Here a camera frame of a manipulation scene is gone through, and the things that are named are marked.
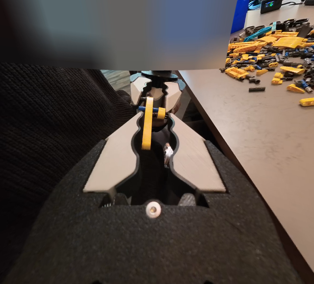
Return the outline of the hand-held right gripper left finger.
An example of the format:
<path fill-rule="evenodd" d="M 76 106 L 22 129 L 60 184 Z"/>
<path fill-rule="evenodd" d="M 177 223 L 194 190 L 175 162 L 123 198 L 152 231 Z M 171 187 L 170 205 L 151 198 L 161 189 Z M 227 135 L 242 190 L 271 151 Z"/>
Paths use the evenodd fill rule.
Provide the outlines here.
<path fill-rule="evenodd" d="M 140 131 L 138 113 L 105 139 L 83 192 L 104 192 L 113 199 L 117 193 L 131 198 L 140 186 L 139 155 L 134 139 Z"/>

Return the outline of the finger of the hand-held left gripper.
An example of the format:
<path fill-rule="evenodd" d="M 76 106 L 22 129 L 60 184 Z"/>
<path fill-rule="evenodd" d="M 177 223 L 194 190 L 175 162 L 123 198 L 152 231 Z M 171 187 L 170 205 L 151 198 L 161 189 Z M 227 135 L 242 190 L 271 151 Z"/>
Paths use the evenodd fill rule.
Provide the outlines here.
<path fill-rule="evenodd" d="M 146 97 L 147 93 L 151 91 L 152 80 L 142 73 L 136 73 L 130 76 L 130 82 L 132 105 L 139 105 L 140 98 Z"/>
<path fill-rule="evenodd" d="M 185 83 L 181 79 L 163 83 L 163 105 L 166 113 L 170 113 L 180 102 Z"/>

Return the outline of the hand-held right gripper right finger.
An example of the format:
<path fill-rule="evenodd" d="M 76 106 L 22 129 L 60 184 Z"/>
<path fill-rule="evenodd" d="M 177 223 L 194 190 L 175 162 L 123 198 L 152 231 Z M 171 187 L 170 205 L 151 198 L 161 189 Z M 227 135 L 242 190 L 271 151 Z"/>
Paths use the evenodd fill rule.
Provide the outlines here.
<path fill-rule="evenodd" d="M 191 193 L 226 193 L 206 146 L 206 140 L 178 117 L 169 114 L 170 134 L 174 136 L 170 157 L 170 170 L 179 180 L 175 189 L 188 189 Z"/>

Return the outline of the person's left forearm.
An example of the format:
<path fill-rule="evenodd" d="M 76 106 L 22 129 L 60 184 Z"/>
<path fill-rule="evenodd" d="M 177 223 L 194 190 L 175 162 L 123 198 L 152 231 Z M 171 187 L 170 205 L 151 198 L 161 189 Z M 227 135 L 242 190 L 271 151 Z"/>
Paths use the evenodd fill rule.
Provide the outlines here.
<path fill-rule="evenodd" d="M 132 105 L 131 96 L 125 90 L 116 90 L 115 92 L 118 95 L 119 107 L 134 113 L 135 109 Z"/>

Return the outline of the person's black knit sweater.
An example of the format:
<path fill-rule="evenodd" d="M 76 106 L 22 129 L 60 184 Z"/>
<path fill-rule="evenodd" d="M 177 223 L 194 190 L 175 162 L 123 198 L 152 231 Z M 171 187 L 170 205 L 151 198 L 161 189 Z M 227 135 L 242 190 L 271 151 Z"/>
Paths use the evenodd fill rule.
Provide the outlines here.
<path fill-rule="evenodd" d="M 1 282 L 55 186 L 135 113 L 100 70 L 0 63 Z"/>

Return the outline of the blue plastic bin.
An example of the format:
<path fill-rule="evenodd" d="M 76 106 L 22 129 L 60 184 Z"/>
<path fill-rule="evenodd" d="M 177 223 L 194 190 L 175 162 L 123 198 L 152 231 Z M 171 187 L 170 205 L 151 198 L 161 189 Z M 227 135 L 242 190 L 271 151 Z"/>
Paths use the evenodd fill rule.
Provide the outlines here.
<path fill-rule="evenodd" d="M 250 0 L 237 0 L 232 28 L 230 32 L 231 34 L 244 28 L 249 2 Z"/>

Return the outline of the pile of toy building pieces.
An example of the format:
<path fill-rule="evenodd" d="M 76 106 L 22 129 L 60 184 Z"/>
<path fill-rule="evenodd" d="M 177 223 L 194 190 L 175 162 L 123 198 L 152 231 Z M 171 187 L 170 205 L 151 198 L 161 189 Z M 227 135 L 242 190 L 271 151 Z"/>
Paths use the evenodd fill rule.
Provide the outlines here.
<path fill-rule="evenodd" d="M 308 18 L 249 26 L 230 40 L 220 72 L 256 87 L 264 87 L 260 78 L 267 74 L 270 85 L 286 84 L 289 92 L 313 94 L 313 50 Z"/>

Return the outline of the small black display device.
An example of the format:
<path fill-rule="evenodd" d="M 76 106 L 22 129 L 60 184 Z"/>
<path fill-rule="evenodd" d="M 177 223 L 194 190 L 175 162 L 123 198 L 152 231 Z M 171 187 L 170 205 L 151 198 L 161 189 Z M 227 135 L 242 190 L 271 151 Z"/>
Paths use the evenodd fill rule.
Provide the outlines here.
<path fill-rule="evenodd" d="M 260 14 L 279 10 L 282 6 L 282 0 L 262 0 Z"/>

